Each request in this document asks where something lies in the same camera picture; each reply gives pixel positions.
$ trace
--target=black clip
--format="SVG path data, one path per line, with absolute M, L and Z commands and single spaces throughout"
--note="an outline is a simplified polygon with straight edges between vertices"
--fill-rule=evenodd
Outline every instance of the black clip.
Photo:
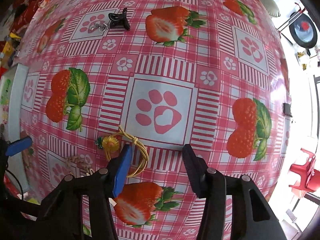
M 232 195 L 231 240 L 286 240 L 278 219 L 248 175 L 224 176 L 208 168 L 186 144 L 182 159 L 193 192 L 206 198 L 197 240 L 221 240 L 224 232 L 226 195 Z
M 115 28 L 118 25 L 122 25 L 127 31 L 130 30 L 130 25 L 127 19 L 127 8 L 122 10 L 122 13 L 109 13 L 109 19 L 111 20 L 109 26 L 110 29 Z

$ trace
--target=yellow flower charm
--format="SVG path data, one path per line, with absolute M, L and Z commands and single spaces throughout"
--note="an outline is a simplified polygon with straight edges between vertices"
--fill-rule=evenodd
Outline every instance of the yellow flower charm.
M 103 138 L 102 147 L 104 148 L 104 150 L 106 152 L 113 153 L 113 152 L 116 152 L 117 150 L 119 150 L 120 145 L 119 145 L 119 141 L 117 138 L 115 138 L 113 136 L 108 136 L 108 137 Z

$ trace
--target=yellow elastic band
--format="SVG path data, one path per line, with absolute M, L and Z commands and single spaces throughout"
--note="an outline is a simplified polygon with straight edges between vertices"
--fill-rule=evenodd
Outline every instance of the yellow elastic band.
M 140 150 L 140 152 L 141 152 L 141 155 L 142 155 L 142 160 L 140 161 L 137 169 L 136 169 L 133 173 L 129 174 L 129 175 L 127 176 L 127 178 L 132 178 L 132 177 L 134 177 L 134 176 L 139 175 L 141 172 L 144 171 L 144 169 L 146 168 L 147 163 L 148 163 L 148 161 L 149 161 L 149 155 L 148 155 L 148 153 L 147 153 L 147 150 L 146 150 L 145 146 L 144 146 L 140 141 L 138 141 L 138 138 L 137 138 L 137 137 L 132 136 L 132 135 L 130 135 L 130 134 L 127 134 L 127 133 L 122 129 L 121 125 L 119 125 L 119 132 L 116 132 L 116 133 L 114 133 L 114 134 L 111 134 L 109 137 L 106 137 L 106 139 L 107 139 L 107 140 L 111 140 L 111 141 L 113 141 L 113 142 L 112 142 L 113 144 L 116 144 L 116 143 L 117 143 L 117 139 L 114 138 L 114 137 L 117 136 L 117 135 L 122 135 L 122 136 L 127 137 L 128 139 L 130 139 L 130 140 L 132 141 L 132 143 L 133 143 L 134 145 L 136 145 L 136 146 L 139 148 L 139 150 Z M 113 153 L 113 152 L 115 152 L 115 151 L 114 151 L 114 148 L 108 147 L 106 143 L 105 143 L 105 144 L 102 143 L 102 145 L 103 145 L 104 151 L 105 151 L 105 153 L 106 153 L 106 158 L 107 158 L 108 161 L 110 161 L 110 160 L 111 160 L 111 155 L 110 155 L 110 154 Z

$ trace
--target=black hair clip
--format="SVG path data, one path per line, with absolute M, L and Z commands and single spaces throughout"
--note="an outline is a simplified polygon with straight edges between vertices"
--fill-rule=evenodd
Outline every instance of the black hair clip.
M 115 28 L 118 25 L 122 25 L 127 31 L 130 30 L 130 25 L 127 19 L 127 8 L 122 10 L 122 13 L 109 13 L 109 19 L 111 20 L 109 27 L 110 29 Z

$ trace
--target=chair leg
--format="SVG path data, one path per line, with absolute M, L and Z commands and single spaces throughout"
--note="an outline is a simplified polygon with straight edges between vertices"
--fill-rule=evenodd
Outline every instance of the chair leg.
M 304 153 L 307 153 L 307 154 L 310 156 L 310 158 L 313 158 L 313 156 L 315 156 L 314 153 L 309 152 L 309 151 L 307 151 L 307 150 L 305 150 L 305 149 L 303 149 L 303 148 L 301 148 L 300 150 L 303 151 Z
M 289 185 L 289 187 L 292 187 L 292 188 L 295 188 L 295 189 L 298 189 L 298 190 L 308 190 L 308 189 L 305 188 L 304 186 L 301 186 L 301 183 L 300 183 L 300 186 Z

